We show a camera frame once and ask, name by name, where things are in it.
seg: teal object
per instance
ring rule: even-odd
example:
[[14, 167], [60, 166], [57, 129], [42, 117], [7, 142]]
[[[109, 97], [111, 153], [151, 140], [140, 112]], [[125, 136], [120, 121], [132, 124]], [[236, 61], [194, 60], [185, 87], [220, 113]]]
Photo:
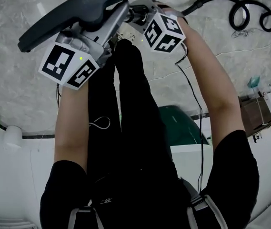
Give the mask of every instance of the teal object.
[[257, 87], [259, 82], [260, 82], [260, 76], [251, 77], [251, 79], [250, 79], [250, 81], [248, 83], [248, 87], [249, 88]]
[[[159, 107], [161, 119], [167, 128], [170, 146], [201, 144], [197, 124], [178, 106]], [[203, 144], [209, 145], [203, 135]]]

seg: marble floor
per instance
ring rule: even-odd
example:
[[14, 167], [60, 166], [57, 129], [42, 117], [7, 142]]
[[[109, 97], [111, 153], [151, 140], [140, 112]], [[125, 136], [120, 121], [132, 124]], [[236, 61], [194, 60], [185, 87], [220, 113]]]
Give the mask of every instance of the marble floor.
[[[19, 37], [47, 12], [66, 0], [0, 0], [0, 117], [4, 125], [17, 125], [27, 134], [52, 133], [57, 116], [56, 84], [38, 73], [48, 40], [31, 53], [21, 53]], [[159, 0], [183, 10], [195, 0]], [[271, 8], [271, 0], [259, 0]], [[271, 83], [271, 33], [261, 31], [262, 8], [249, 5], [251, 21], [248, 33], [235, 36], [228, 22], [232, 7], [229, 1], [213, 1], [187, 17], [190, 26], [205, 39], [231, 77], [239, 95], [249, 93], [251, 76], [261, 76], [261, 87]], [[242, 19], [242, 12], [237, 16]], [[140, 35], [129, 25], [121, 28], [124, 35], [136, 35], [134, 44], [142, 52], [145, 73], [151, 92], [159, 106], [175, 104], [184, 111], [197, 114], [199, 108], [184, 76], [174, 63], [183, 55], [178, 49], [171, 55], [144, 50]], [[185, 60], [181, 66], [190, 66]], [[192, 68], [186, 71], [204, 109], [201, 93]], [[115, 76], [119, 102], [119, 81]]]

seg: coiled black hose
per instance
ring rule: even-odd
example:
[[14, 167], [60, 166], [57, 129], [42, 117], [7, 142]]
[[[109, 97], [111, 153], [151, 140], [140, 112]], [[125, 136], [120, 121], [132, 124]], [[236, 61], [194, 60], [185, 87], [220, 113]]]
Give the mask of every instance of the coiled black hose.
[[[214, 0], [197, 0], [189, 8], [187, 8], [184, 11], [182, 11], [182, 14], [184, 16], [189, 15], [192, 12], [194, 12], [195, 10], [199, 9], [200, 7], [202, 7], [205, 3], [210, 2], [210, 1], [214, 1]], [[271, 16], [271, 10], [267, 6], [265, 6], [263, 3], [255, 1], [255, 0], [229, 0], [229, 1], [232, 1], [232, 2], [235, 3], [234, 6], [232, 7], [231, 11], [230, 11], [230, 14], [229, 14], [229, 22], [230, 22], [231, 27], [234, 30], [236, 30], [236, 31], [242, 31], [242, 30], [244, 30], [248, 26], [248, 24], [250, 22], [250, 12], [249, 12], [248, 8], [246, 7], [246, 4], [254, 4], [254, 5], [261, 6], [261, 7], [263, 7], [266, 10], [266, 12], [263, 13], [260, 16], [259, 24], [260, 24], [260, 26], [262, 27], [262, 29], [264, 31], [271, 32], [271, 27], [270, 28], [266, 28], [263, 25], [264, 19], [266, 17], [268, 17], [268, 16]], [[234, 22], [234, 18], [235, 18], [236, 12], [240, 8], [244, 9], [246, 17], [244, 19], [244, 22], [241, 25], [237, 26], [235, 24], [235, 22]]]

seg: leg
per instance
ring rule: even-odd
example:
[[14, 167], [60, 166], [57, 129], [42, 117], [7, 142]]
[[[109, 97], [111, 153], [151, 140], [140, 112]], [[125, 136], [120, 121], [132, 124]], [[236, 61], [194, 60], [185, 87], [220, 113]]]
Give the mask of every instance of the leg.
[[88, 176], [96, 181], [115, 170], [119, 160], [121, 129], [115, 88], [113, 85], [114, 61], [109, 58], [104, 68], [89, 79]]
[[166, 126], [150, 93], [140, 51], [130, 41], [121, 40], [114, 58], [120, 75], [123, 140], [130, 151], [127, 160], [132, 161], [136, 169], [177, 177], [167, 144]]

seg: black logo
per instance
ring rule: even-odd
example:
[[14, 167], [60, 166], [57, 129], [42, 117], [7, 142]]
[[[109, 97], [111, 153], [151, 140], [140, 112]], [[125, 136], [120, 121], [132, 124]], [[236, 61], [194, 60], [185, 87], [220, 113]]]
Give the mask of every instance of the black logo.
[[162, 34], [162, 30], [158, 26], [155, 20], [153, 20], [150, 24], [150, 26], [147, 28], [146, 32], [144, 33], [150, 47], [154, 45], [154, 43], [157, 41], [157, 39]]
[[55, 45], [42, 71], [61, 81], [74, 54], [74, 51]]
[[164, 21], [164, 24], [165, 24], [166, 28], [169, 31], [174, 31], [175, 33], [183, 35], [183, 32], [181, 31], [177, 21], [175, 21], [173, 19], [170, 19], [170, 18], [168, 18], [166, 16], [163, 16], [163, 15], [161, 15], [161, 17], [162, 17], [162, 19]]
[[160, 41], [159, 45], [155, 48], [157, 51], [172, 52], [172, 50], [182, 41], [182, 39], [165, 35]]
[[79, 88], [85, 80], [87, 80], [90, 75], [94, 73], [96, 67], [87, 60], [82, 67], [80, 67], [77, 72], [69, 79], [68, 84]]

